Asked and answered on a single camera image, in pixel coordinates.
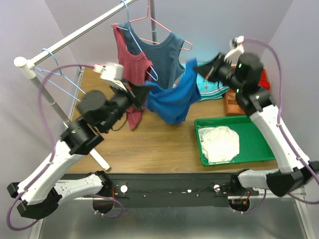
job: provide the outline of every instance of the white cloth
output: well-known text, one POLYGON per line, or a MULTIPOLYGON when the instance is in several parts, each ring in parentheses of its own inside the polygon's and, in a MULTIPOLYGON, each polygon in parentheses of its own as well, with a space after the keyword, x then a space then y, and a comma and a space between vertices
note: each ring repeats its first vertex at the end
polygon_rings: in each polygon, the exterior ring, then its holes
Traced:
POLYGON ((227 162, 239 154, 239 135, 229 127, 200 128, 198 134, 209 163, 227 162))

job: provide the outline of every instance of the wooden table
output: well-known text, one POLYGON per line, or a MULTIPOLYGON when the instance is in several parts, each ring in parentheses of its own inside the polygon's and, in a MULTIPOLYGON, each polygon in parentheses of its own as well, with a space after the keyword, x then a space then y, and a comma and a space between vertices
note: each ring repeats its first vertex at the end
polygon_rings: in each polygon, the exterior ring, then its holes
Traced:
MULTIPOLYGON (((85 69, 81 88, 88 92, 100 90, 109 99, 113 92, 99 74, 85 69)), ((204 101, 190 107, 186 121, 179 125, 166 124, 157 114, 145 111, 138 128, 131 131, 128 123, 120 131, 104 134, 96 150, 110 164, 112 173, 197 173, 235 172, 243 168, 273 169, 275 161, 234 165, 203 166, 199 157, 194 120, 223 117, 223 100, 204 101)), ((75 109, 73 119, 79 117, 75 109)), ((123 117, 114 128, 122 125, 123 117)), ((91 155, 75 164, 69 173, 88 173, 102 170, 91 155)))

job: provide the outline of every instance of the gray floor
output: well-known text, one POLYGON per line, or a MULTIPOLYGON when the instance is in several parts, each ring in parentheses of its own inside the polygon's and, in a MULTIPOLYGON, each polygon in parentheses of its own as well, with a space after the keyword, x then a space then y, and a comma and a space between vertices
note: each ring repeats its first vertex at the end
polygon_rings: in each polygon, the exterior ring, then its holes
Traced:
POLYGON ((215 207, 141 208, 127 209, 118 219, 94 215, 91 203, 91 200, 75 200, 62 205, 44 220, 40 238, 307 238, 297 206, 292 199, 267 199, 258 211, 248 215, 215 207))

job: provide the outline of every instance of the blue tank top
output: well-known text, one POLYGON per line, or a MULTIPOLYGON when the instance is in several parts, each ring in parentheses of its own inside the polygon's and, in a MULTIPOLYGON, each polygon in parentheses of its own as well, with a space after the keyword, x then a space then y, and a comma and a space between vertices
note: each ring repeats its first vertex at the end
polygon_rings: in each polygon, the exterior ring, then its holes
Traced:
MULTIPOLYGON (((180 64, 178 59, 180 48, 183 46, 185 40, 171 32, 162 43, 157 45, 148 44, 135 34, 129 22, 120 23, 118 26, 125 29, 131 28, 134 38, 146 54, 147 59, 152 61, 153 68, 159 77, 158 81, 154 79, 152 81, 156 82, 163 89, 171 88, 175 80, 185 71, 185 68, 180 64)), ((123 30, 123 34, 128 51, 133 55, 139 55, 141 51, 130 32, 123 30)))

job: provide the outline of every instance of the red tank top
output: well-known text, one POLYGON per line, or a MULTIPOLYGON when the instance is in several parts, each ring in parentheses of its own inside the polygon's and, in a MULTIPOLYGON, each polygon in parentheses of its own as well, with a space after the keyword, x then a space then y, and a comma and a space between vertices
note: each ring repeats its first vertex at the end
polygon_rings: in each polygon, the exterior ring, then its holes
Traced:
MULTIPOLYGON (((113 25, 113 32, 115 36, 116 45, 118 48, 119 64, 124 66, 123 78, 131 81, 133 84, 144 85, 145 81, 149 81, 151 77, 146 71, 150 72, 152 69, 152 62, 149 61, 144 52, 139 55, 132 55, 124 40, 124 35, 121 29, 113 25)), ((131 130, 134 130, 142 120, 143 111, 137 111, 132 107, 127 110, 128 122, 131 130)))

